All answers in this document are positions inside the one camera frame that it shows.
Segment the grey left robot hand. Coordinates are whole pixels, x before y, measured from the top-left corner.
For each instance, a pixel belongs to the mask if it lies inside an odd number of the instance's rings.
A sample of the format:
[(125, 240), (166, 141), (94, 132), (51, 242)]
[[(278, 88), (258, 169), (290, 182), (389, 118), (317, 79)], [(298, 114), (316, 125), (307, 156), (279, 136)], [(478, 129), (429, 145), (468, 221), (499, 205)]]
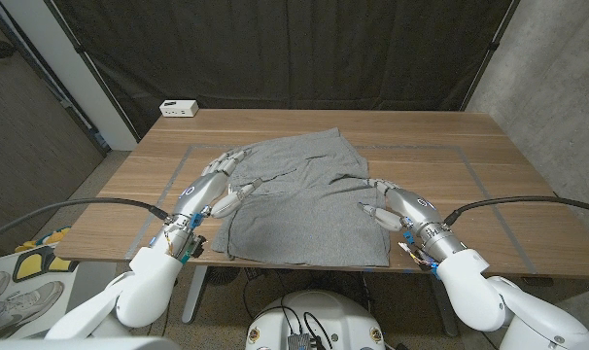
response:
[(208, 206), (209, 214), (220, 219), (238, 209), (243, 200), (263, 183), (262, 179), (257, 178), (241, 189), (229, 193), (213, 206), (211, 203), (223, 194), (236, 166), (250, 153), (250, 149), (230, 150), (212, 160), (203, 169), (200, 177), (181, 193), (172, 215), (190, 218)]

